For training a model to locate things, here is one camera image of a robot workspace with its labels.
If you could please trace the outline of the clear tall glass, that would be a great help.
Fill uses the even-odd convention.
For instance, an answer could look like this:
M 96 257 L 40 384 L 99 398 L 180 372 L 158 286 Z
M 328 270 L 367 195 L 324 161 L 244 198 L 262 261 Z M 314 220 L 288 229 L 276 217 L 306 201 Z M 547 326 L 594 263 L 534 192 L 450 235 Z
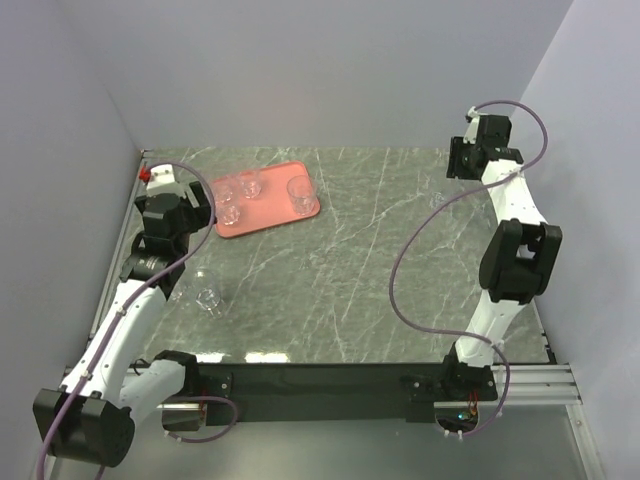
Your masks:
M 306 175 L 293 177 L 287 183 L 287 193 L 293 210 L 299 215 L 310 214 L 316 203 L 313 180 Z
M 429 199 L 429 206 L 432 210 L 438 209 L 447 201 L 447 197 L 441 192 L 433 192 Z

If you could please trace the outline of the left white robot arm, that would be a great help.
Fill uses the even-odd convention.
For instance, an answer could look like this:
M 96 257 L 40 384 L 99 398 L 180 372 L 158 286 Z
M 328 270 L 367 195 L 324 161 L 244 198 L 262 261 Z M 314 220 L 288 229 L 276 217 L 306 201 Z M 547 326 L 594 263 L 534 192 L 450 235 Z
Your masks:
M 60 386 L 41 389 L 34 400 L 42 437 L 39 476 L 48 456 L 119 465 L 137 424 L 157 405 L 170 396 L 188 402 L 200 392 L 201 377 L 191 354 L 163 355 L 130 384 L 124 380 L 146 331 L 197 251 L 189 245 L 190 237 L 213 228 L 211 188 L 204 180 L 188 185 L 151 180 L 135 206 L 143 226 L 123 263 L 107 316 Z

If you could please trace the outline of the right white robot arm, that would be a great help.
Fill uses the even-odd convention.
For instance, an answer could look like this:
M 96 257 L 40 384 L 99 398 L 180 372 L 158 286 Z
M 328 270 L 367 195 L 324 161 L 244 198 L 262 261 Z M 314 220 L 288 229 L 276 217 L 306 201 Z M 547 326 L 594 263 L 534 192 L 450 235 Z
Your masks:
M 496 351 L 515 317 L 546 290 L 563 234 L 534 202 L 521 153 L 508 145 L 510 119 L 472 111 L 467 121 L 466 133 L 451 140 L 447 175 L 481 182 L 497 227 L 480 261 L 479 302 L 445 357 L 440 386 L 452 399 L 493 400 Z

